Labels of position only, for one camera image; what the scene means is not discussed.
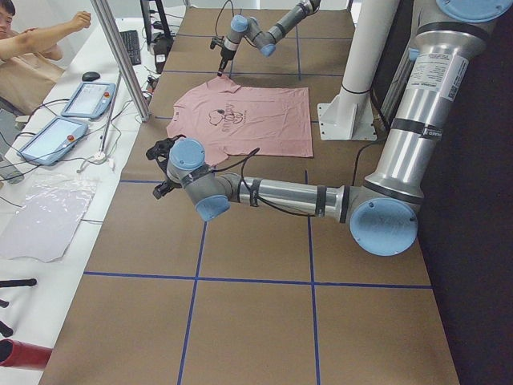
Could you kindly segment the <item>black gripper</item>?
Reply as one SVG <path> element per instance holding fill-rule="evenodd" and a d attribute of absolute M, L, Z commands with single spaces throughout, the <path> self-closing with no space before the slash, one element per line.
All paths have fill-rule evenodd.
<path fill-rule="evenodd" d="M 217 75 L 221 77 L 224 74 L 226 66 L 229 60 L 233 60 L 237 51 L 237 43 L 232 42 L 229 39 L 225 39 L 222 43 L 220 65 L 217 70 Z"/>
<path fill-rule="evenodd" d="M 154 187 L 152 195 L 155 199 L 161 199 L 176 188 L 179 188 L 179 185 L 176 182 L 165 180 Z"/>

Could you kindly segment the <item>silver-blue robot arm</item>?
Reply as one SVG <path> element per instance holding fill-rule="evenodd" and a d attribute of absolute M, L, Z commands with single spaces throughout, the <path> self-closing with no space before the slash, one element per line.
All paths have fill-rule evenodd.
<path fill-rule="evenodd" d="M 156 198 L 183 189 L 205 221 L 239 202 L 300 217 L 346 223 L 366 251 L 393 256 L 418 232 L 421 182 L 466 73 L 482 53 L 509 1 L 416 1 L 411 34 L 389 89 L 398 110 L 375 171 L 358 186 L 330 188 L 266 180 L 223 167 L 230 156 L 244 166 L 256 154 L 310 157 L 307 91 L 235 84 L 224 71 L 176 102 L 168 137 L 146 156 L 164 172 Z"/>
<path fill-rule="evenodd" d="M 220 47 L 220 65 L 217 75 L 221 77 L 243 39 L 248 40 L 264 57 L 269 57 L 276 50 L 276 45 L 301 21 L 317 13 L 320 1 L 299 1 L 288 13 L 275 22 L 268 30 L 262 30 L 254 17 L 234 14 L 230 29 L 224 36 L 212 37 L 210 48 Z"/>

